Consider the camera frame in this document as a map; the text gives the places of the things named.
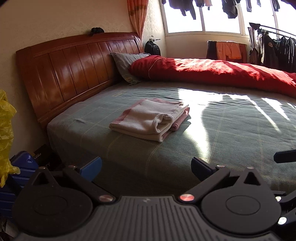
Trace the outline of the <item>pink and white sweater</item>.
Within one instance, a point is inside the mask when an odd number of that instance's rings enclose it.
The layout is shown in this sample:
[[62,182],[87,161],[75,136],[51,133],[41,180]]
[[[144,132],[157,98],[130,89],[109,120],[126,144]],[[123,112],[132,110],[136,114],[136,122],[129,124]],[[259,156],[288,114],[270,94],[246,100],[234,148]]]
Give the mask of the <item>pink and white sweater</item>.
[[190,107],[181,101],[143,98],[109,124],[112,131],[144,140],[163,142],[179,129]]

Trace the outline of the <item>orange left curtain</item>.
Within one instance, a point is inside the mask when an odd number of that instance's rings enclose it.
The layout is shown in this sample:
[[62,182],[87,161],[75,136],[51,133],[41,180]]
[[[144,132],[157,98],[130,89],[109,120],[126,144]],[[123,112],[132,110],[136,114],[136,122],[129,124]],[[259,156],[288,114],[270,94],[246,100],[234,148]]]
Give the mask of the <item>orange left curtain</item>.
[[144,31],[148,2],[148,0],[127,0],[129,19],[140,39]]

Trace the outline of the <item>red duvet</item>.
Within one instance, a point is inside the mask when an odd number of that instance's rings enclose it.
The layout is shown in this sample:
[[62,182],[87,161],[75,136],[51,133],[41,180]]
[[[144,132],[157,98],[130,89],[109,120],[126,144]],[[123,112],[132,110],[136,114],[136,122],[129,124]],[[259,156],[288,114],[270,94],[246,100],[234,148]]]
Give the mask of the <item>red duvet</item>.
[[295,98],[295,73],[246,63],[150,55],[133,62],[128,71],[140,80],[255,89]]

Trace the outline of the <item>yellow plastic bag by headboard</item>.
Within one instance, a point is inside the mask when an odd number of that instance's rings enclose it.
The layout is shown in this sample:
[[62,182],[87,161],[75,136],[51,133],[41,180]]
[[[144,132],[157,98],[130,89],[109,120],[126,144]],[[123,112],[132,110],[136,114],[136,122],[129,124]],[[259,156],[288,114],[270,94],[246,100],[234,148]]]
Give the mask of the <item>yellow plastic bag by headboard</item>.
[[9,103],[6,92],[1,89],[1,119],[0,119],[0,162],[1,162],[1,188],[4,187],[9,174],[20,174],[20,168],[13,166],[10,161],[10,151],[14,140],[11,120],[16,109]]

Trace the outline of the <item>orange hanging cloth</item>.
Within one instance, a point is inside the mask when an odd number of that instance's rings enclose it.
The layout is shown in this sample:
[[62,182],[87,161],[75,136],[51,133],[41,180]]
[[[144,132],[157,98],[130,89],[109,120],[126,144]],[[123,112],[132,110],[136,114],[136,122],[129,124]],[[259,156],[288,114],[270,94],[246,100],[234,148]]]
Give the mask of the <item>orange hanging cloth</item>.
[[247,63],[247,45],[232,41],[207,41],[206,58]]

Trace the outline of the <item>green plaid bed blanket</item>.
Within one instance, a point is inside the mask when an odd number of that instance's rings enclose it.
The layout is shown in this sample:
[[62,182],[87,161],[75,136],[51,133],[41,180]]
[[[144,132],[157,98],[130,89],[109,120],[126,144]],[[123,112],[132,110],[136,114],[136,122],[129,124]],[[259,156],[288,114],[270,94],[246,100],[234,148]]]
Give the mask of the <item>green plaid bed blanket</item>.
[[[189,116],[162,143],[110,130],[142,98],[182,101]],[[113,195],[189,190],[199,182],[191,172],[193,157],[236,171],[254,167],[272,190],[295,190],[295,163],[273,160],[276,152],[295,148],[295,99],[277,93],[161,82],[115,85],[69,107],[47,132],[65,165],[100,157],[94,182]]]

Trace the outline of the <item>grey pillow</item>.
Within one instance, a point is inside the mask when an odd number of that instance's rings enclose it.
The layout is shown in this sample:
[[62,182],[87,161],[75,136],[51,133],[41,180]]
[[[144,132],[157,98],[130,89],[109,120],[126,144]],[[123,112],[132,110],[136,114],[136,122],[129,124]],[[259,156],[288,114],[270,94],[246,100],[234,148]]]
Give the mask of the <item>grey pillow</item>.
[[111,56],[113,57],[116,67],[121,75],[121,77],[129,84],[136,85],[140,83],[140,81],[130,74],[129,68],[133,62],[148,57],[147,53],[139,53],[139,54],[128,54],[128,53],[116,53],[112,52]]

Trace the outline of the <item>black hanging jacket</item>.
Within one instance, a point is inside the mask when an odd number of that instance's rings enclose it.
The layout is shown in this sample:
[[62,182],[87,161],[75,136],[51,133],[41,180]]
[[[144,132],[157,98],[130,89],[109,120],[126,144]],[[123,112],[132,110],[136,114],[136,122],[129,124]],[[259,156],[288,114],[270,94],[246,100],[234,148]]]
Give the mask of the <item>black hanging jacket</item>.
[[295,73],[295,39],[283,36],[276,49],[279,69]]

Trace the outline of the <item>black jacket with patch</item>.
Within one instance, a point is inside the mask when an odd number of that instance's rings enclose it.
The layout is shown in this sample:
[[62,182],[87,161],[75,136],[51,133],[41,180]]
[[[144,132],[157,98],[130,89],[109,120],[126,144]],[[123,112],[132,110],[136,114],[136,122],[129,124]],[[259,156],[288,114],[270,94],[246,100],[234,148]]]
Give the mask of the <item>black jacket with patch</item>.
[[277,69],[278,68],[278,57],[276,55],[276,43],[269,36],[268,32],[264,32],[261,37],[262,42],[262,58],[261,63],[263,66]]

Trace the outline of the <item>black bag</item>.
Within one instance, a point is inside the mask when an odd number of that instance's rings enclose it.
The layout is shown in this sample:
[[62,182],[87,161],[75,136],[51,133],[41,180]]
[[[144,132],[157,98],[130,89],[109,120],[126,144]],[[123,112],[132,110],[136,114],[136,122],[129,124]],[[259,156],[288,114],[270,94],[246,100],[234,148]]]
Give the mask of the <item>black bag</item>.
[[149,39],[144,47],[144,52],[150,55],[158,55],[161,56],[161,51],[159,46],[152,40]]

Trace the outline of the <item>wooden headboard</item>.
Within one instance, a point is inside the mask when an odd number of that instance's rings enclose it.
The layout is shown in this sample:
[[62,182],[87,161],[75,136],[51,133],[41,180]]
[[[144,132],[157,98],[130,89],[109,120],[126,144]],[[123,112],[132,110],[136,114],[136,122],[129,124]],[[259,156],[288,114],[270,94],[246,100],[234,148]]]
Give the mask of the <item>wooden headboard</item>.
[[72,105],[119,83],[111,53],[144,51],[137,33],[55,39],[16,51],[16,65],[41,127]]

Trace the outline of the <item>metal clothes rack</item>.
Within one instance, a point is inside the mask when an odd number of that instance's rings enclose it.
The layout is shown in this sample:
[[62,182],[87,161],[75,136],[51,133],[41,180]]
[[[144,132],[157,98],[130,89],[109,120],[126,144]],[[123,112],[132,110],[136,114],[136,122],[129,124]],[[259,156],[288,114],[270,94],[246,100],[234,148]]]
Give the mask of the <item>metal clothes rack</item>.
[[262,58],[261,37],[264,34],[264,32],[268,32],[271,39],[273,39],[274,42],[276,43],[276,47],[283,36],[285,36],[286,38],[291,37],[295,39],[295,35],[291,33],[288,33],[273,27],[268,27],[261,24],[255,24],[255,23],[249,24],[248,32],[249,32],[249,40],[250,40],[250,47],[251,47],[251,50],[249,53],[249,63],[260,65],[260,66],[263,66],[261,63],[261,58]]

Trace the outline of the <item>small black item on headboard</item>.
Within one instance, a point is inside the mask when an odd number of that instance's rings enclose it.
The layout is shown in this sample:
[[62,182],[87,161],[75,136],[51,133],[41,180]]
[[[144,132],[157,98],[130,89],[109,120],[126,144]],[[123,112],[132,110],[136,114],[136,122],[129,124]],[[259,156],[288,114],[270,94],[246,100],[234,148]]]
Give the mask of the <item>small black item on headboard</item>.
[[103,28],[101,27],[94,27],[90,30],[90,36],[93,36],[95,34],[100,34],[100,33],[104,33],[105,31],[103,30]]

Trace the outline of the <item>blue plastic crate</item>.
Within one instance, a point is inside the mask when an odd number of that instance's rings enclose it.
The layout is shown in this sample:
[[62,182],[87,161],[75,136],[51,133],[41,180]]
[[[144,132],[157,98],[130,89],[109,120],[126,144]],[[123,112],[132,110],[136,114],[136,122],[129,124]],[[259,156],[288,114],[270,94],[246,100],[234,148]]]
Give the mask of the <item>blue plastic crate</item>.
[[20,174],[10,174],[1,188],[1,216],[8,218],[11,218],[11,210],[18,195],[39,168],[32,155],[26,151],[17,153],[10,161],[13,166],[20,168]]

